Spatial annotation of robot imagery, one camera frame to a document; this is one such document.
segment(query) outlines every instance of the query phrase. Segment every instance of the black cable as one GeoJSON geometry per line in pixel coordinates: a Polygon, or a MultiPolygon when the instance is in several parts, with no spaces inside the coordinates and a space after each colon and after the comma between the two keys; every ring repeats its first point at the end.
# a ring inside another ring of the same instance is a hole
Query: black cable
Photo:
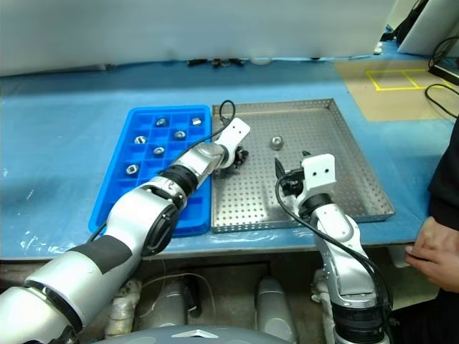
{"type": "Polygon", "coordinates": [[[454,113],[452,113],[451,111],[449,111],[446,107],[444,107],[443,105],[441,105],[437,100],[434,100],[432,97],[430,97],[429,95],[429,90],[431,87],[434,87],[434,86],[440,86],[440,87],[444,87],[445,89],[451,91],[451,92],[454,92],[456,95],[459,95],[459,92],[454,90],[453,88],[447,86],[447,85],[444,85],[444,84],[431,84],[429,85],[425,90],[424,90],[424,94],[425,94],[425,97],[430,100],[431,102],[433,102],[436,106],[438,106],[440,109],[442,109],[443,111],[445,111],[449,116],[451,117],[454,117],[454,118],[458,118],[458,115],[459,115],[459,112],[457,115],[455,115],[454,113]]]}
{"type": "MultiPolygon", "coordinates": [[[[223,126],[219,129],[219,130],[216,130],[214,133],[206,136],[205,138],[202,138],[201,140],[198,140],[196,141],[195,143],[193,143],[191,146],[189,146],[187,149],[185,149],[183,152],[181,152],[179,154],[179,156],[177,156],[175,158],[175,160],[179,159],[182,155],[184,155],[187,151],[189,151],[190,149],[192,149],[193,147],[196,147],[197,145],[199,145],[200,143],[203,143],[205,142],[206,140],[209,140],[210,138],[213,138],[214,136],[220,134],[223,130],[225,130],[228,125],[230,125],[231,121],[235,119],[235,116],[236,116],[236,105],[233,103],[232,100],[229,100],[229,99],[226,99],[226,100],[223,100],[222,104],[220,104],[220,107],[218,109],[218,115],[219,115],[219,118],[220,120],[222,121],[223,123],[223,126]],[[222,110],[223,110],[223,107],[225,104],[230,104],[231,107],[232,107],[232,110],[231,110],[231,116],[229,118],[226,118],[225,116],[223,116],[222,114],[222,110]]],[[[87,243],[88,242],[93,242],[94,239],[101,233],[101,231],[107,226],[107,221],[105,220],[96,230],[94,233],[91,234],[91,236],[88,238],[88,240],[86,241],[87,243]]]]}
{"type": "Polygon", "coordinates": [[[420,0],[417,0],[417,1],[415,2],[415,4],[413,5],[413,7],[410,9],[410,13],[411,13],[411,12],[415,9],[415,7],[419,4],[419,1],[420,1],[420,0]]]}
{"type": "Polygon", "coordinates": [[[178,160],[182,155],[184,155],[186,152],[188,152],[190,149],[196,147],[197,145],[199,145],[200,143],[203,143],[205,142],[206,140],[209,140],[210,138],[213,138],[214,136],[220,134],[223,130],[225,130],[228,125],[230,125],[231,121],[235,118],[236,116],[236,105],[233,103],[232,100],[229,100],[229,99],[226,99],[226,100],[223,100],[222,104],[220,104],[220,107],[218,109],[218,115],[220,117],[220,120],[222,121],[223,123],[223,126],[219,129],[219,130],[216,130],[215,132],[213,132],[212,134],[206,136],[205,138],[202,138],[201,140],[198,140],[196,141],[195,143],[193,143],[191,146],[189,146],[187,149],[185,149],[183,152],[181,152],[179,154],[179,156],[177,156],[175,158],[175,160],[178,160]],[[226,118],[225,116],[223,116],[222,114],[222,109],[224,107],[225,104],[230,104],[231,107],[232,107],[232,110],[231,110],[231,117],[229,118],[226,118]]]}
{"type": "Polygon", "coordinates": [[[386,334],[389,337],[390,343],[393,343],[392,332],[389,324],[389,317],[392,311],[394,300],[392,297],[392,293],[390,292],[389,286],[387,285],[385,278],[382,276],[381,270],[373,261],[366,258],[364,255],[354,251],[353,249],[350,249],[349,247],[343,245],[341,242],[323,233],[322,231],[319,231],[316,227],[304,221],[302,218],[297,216],[293,211],[291,211],[283,202],[279,193],[279,186],[287,177],[288,176],[280,177],[275,184],[275,197],[278,200],[278,203],[280,204],[282,209],[288,215],[292,216],[297,222],[304,225],[304,227],[306,227],[307,229],[310,229],[318,237],[322,238],[323,240],[326,240],[327,242],[345,251],[364,267],[364,269],[368,272],[368,274],[374,282],[374,291],[377,296],[378,305],[382,306],[383,327],[385,329],[386,334]]]}
{"type": "Polygon", "coordinates": [[[449,42],[452,39],[459,39],[459,36],[448,37],[437,44],[437,46],[433,50],[432,56],[429,59],[429,68],[432,68],[433,65],[436,65],[443,58],[443,54],[445,53],[445,50],[441,52],[437,52],[437,51],[444,43],[449,42]]]}
{"type": "Polygon", "coordinates": [[[91,234],[91,236],[87,239],[86,244],[89,242],[93,242],[94,239],[101,233],[101,231],[107,226],[107,220],[105,220],[95,231],[91,234]]]}

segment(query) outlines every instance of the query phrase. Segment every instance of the blue plastic tray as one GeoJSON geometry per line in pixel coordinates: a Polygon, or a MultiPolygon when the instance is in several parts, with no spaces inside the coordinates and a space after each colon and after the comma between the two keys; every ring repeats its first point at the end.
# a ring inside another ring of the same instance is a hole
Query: blue plastic tray
{"type": "MultiPolygon", "coordinates": [[[[174,161],[186,147],[212,130],[210,110],[206,105],[137,107],[132,109],[108,166],[103,184],[89,220],[89,229],[94,232],[108,217],[113,204],[126,192],[146,181],[174,161]],[[166,119],[166,125],[156,126],[157,120],[166,119]],[[199,118],[201,125],[193,126],[193,118],[199,118]],[[186,133],[184,140],[174,137],[178,130],[186,133]],[[138,136],[147,138],[146,143],[134,143],[138,136]],[[164,154],[153,154],[157,147],[165,148],[164,154]],[[129,165],[138,165],[133,175],[126,173],[129,165]]],[[[188,200],[180,214],[174,237],[205,233],[210,226],[211,182],[208,178],[188,200]]]]}

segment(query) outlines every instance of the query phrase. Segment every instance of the metal part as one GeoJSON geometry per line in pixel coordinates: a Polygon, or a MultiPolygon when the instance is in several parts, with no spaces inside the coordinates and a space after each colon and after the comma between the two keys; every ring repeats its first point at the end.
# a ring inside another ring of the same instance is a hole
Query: metal part
{"type": "Polygon", "coordinates": [[[166,118],[160,118],[159,120],[156,121],[156,126],[157,127],[166,127],[167,126],[167,119],[166,118]]]}
{"type": "Polygon", "coordinates": [[[155,149],[153,149],[153,154],[155,154],[157,156],[160,156],[165,151],[166,151],[166,149],[164,149],[164,147],[156,147],[155,149]]]}
{"type": "Polygon", "coordinates": [[[193,125],[201,125],[201,124],[202,124],[202,121],[201,121],[201,118],[196,117],[196,118],[193,118],[193,119],[191,120],[191,123],[192,123],[193,125]]]}
{"type": "MultiPolygon", "coordinates": [[[[218,105],[213,114],[218,116],[218,105]]],[[[229,109],[223,108],[223,115],[229,109]]],[[[295,223],[278,205],[274,157],[288,168],[298,167],[301,150],[331,153],[336,158],[333,200],[357,222],[382,221],[394,214],[384,190],[367,163],[333,99],[237,104],[237,115],[252,128],[244,140],[250,157],[241,169],[220,171],[212,178],[212,228],[216,232],[293,228],[295,223]],[[274,152],[266,142],[288,138],[274,152]]],[[[220,128],[213,120],[214,130],[220,128]]]]}
{"type": "Polygon", "coordinates": [[[284,139],[282,136],[274,136],[271,138],[270,147],[274,151],[280,151],[284,147],[284,139]]]}
{"type": "Polygon", "coordinates": [[[174,137],[177,140],[184,140],[186,138],[186,133],[182,130],[179,130],[174,133],[174,137]]]}
{"type": "Polygon", "coordinates": [[[134,143],[136,143],[138,145],[143,145],[144,143],[146,143],[146,137],[145,136],[137,136],[136,138],[134,138],[134,143]]]}
{"type": "Polygon", "coordinates": [[[138,165],[129,165],[127,168],[126,168],[126,173],[129,175],[129,176],[132,176],[133,174],[136,174],[138,172],[138,165]]]}

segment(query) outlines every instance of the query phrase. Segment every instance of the person's arm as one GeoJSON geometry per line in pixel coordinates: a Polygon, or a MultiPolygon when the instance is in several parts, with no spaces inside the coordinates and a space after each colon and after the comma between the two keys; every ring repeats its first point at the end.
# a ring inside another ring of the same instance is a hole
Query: person's arm
{"type": "Polygon", "coordinates": [[[450,145],[438,164],[429,185],[429,213],[439,224],[459,230],[459,120],[450,145]]]}
{"type": "Polygon", "coordinates": [[[432,283],[459,292],[459,120],[429,185],[430,217],[405,261],[432,283]]]}

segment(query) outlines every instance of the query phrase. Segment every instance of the metal hex nut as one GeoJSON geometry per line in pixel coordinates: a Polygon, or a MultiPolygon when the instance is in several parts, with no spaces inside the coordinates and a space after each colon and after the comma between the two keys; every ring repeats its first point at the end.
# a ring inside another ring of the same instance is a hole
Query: metal hex nut
{"type": "Polygon", "coordinates": [[[274,151],[280,151],[284,146],[284,139],[282,136],[275,136],[271,138],[270,146],[274,151]]]}
{"type": "Polygon", "coordinates": [[[146,137],[145,136],[137,136],[136,138],[134,138],[134,143],[136,143],[138,145],[143,145],[144,143],[146,143],[146,137]]]}
{"type": "Polygon", "coordinates": [[[156,121],[156,126],[157,127],[165,127],[165,126],[167,126],[167,119],[166,118],[160,118],[159,120],[156,121]]]}
{"type": "Polygon", "coordinates": [[[126,173],[129,176],[132,176],[133,174],[136,174],[138,172],[138,165],[129,165],[126,169],[126,173]]]}
{"type": "Polygon", "coordinates": [[[174,137],[177,140],[184,140],[186,138],[186,133],[182,130],[179,130],[174,133],[174,137]]]}
{"type": "Polygon", "coordinates": [[[165,151],[164,147],[156,147],[155,149],[153,149],[153,154],[159,156],[163,154],[164,151],[165,151]]]}
{"type": "Polygon", "coordinates": [[[201,125],[201,124],[202,124],[201,118],[198,118],[198,117],[193,118],[193,119],[191,120],[191,124],[193,124],[194,126],[196,126],[196,125],[201,125]]]}

